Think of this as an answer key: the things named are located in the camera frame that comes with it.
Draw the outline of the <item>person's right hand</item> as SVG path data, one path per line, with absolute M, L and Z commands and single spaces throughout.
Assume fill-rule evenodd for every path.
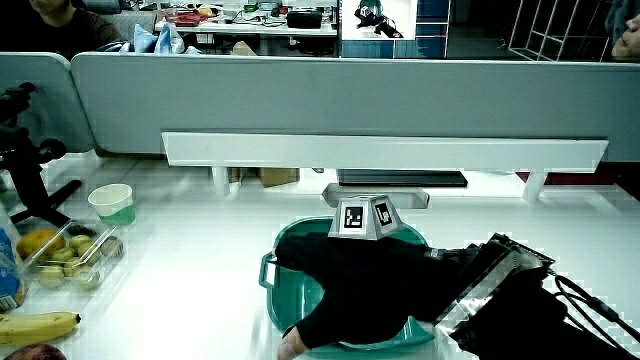
M 279 240 L 272 251 L 277 264 L 310 276 L 324 295 L 284 332 L 278 358 L 337 342 L 386 341 L 408 318 L 432 322 L 445 310 L 476 248 L 407 243 L 394 236 L 401 225 L 387 196 L 360 195 L 340 201 L 328 232 Z

